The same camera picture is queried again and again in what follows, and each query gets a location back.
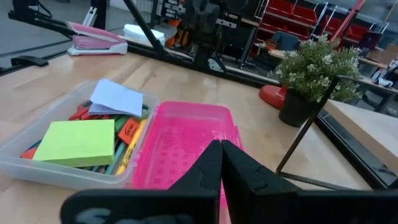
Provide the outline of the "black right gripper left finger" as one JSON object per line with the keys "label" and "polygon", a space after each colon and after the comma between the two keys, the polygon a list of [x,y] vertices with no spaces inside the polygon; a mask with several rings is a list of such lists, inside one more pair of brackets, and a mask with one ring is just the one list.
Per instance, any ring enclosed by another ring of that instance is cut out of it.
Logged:
{"label": "black right gripper left finger", "polygon": [[171,187],[91,189],[68,197],[62,223],[218,223],[222,146],[210,142],[194,164]]}

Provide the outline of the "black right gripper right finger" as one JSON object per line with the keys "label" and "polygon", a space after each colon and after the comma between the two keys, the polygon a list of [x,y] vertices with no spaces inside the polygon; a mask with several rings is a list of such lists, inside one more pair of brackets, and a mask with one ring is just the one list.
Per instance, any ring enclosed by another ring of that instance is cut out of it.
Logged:
{"label": "black right gripper right finger", "polygon": [[232,223],[397,223],[396,190],[304,190],[223,140],[222,181]]}

